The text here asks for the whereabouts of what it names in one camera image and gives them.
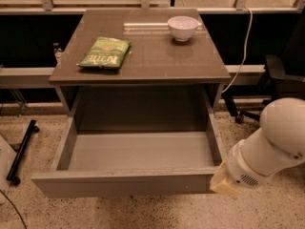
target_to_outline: black cable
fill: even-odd
[[[15,209],[15,211],[17,212],[19,218],[21,219],[21,222],[22,222],[23,226],[25,227],[25,229],[27,229],[27,225],[23,221],[23,218],[22,218],[21,214],[19,213],[18,209],[16,208],[16,206],[13,204],[13,202],[9,199],[9,197],[1,189],[0,189],[0,192],[8,200],[8,202],[11,204],[11,206]]]

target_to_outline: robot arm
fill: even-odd
[[[282,98],[260,116],[260,128],[240,140],[211,180],[211,190],[237,195],[238,188],[254,189],[277,172],[305,162],[305,101]]]

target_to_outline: cabinet top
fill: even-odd
[[[200,22],[195,35],[178,43],[167,21],[187,15]],[[117,72],[77,66],[97,37],[132,42]],[[222,83],[230,76],[196,10],[87,10],[50,78],[54,85]]]

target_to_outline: terrazzo floor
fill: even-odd
[[[8,193],[29,229],[305,228],[304,165],[282,171],[270,184],[238,197],[46,198],[31,182],[31,175],[49,170],[67,117],[59,105],[30,106],[21,117],[16,113],[15,108],[4,106],[0,115],[0,135],[8,143],[21,142],[31,119],[40,129],[32,135],[20,164],[21,183]],[[215,117],[227,152],[258,128],[247,118],[242,125],[235,124],[225,108]],[[24,228],[8,202],[0,205],[0,228]]]

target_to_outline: white bowl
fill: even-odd
[[[176,16],[168,21],[170,33],[179,42],[189,40],[198,27],[198,21],[188,16]]]

